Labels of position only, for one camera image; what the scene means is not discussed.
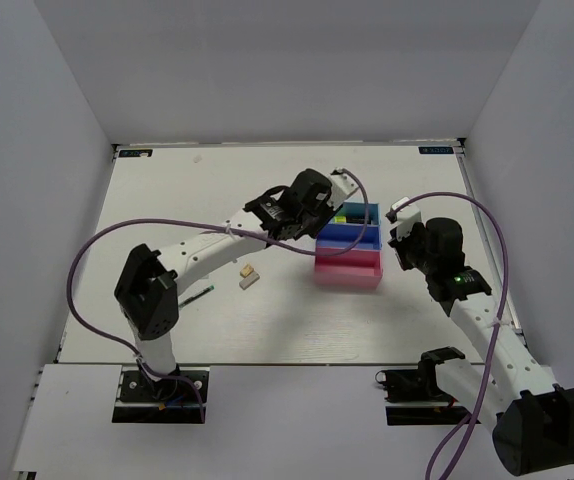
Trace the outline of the white eraser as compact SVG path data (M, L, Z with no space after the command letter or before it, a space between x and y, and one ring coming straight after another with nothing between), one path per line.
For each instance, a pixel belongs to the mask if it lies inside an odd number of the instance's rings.
M239 287L242 290L247 290L249 287L251 287L254 283L256 283L258 280L260 279L260 275L257 272L253 272L251 274L249 274L248 276L244 277L240 282L239 282Z

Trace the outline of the green pen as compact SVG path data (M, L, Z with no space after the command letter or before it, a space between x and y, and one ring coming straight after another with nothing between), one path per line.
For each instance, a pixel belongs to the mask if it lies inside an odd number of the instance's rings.
M213 290L214 290L214 285L210 285L210 286L204 288L203 290L201 290L200 292L189 296L188 298L182 300L179 303L179 305L178 305L179 309L182 309L182 308L186 307L187 305L190 305L191 303L201 299L205 295L208 295L209 293L211 293Z

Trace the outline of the purple highlighter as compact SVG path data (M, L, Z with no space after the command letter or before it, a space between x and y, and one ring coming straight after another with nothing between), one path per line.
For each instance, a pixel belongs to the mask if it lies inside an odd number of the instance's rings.
M364 215L356 215L356 216L346 216L346 222L348 224L370 224L371 223L371 218L369 216L364 216Z

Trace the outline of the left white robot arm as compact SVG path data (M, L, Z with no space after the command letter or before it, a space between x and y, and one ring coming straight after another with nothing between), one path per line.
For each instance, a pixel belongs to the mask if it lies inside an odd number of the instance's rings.
M152 250L141 244L129 253L114 296L127 318L136 348L148 366L144 387L166 399L178 387L170 331L179 320L178 297L198 280L245 255L259 252L271 240L314 238L356 192L347 175L335 171L300 172L285 188L274 187L247 202L222 223L196 236Z

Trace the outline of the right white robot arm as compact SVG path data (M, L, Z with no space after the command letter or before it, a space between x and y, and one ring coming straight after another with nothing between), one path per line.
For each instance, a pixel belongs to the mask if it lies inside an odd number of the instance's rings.
M449 395L477 412L514 476L574 464L574 388L561 387L512 327L497 319L489 284L465 263L460 224L448 218L423 222L414 214L398 217L390 235L401 267L424 275L432 299L491 362L484 381L457 348L426 351L409 388L433 399Z

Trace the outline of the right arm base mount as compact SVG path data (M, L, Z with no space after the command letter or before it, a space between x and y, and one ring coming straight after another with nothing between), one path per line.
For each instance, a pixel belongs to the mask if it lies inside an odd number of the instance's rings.
M374 379L385 392L388 426L450 426L468 415L452 396L428 393L414 369L380 370Z

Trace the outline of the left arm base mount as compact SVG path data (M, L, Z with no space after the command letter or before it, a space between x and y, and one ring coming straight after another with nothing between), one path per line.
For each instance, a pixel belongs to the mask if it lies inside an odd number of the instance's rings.
M179 370L181 381L152 381L139 369L121 373L112 419L114 424L203 424L207 413L208 370Z

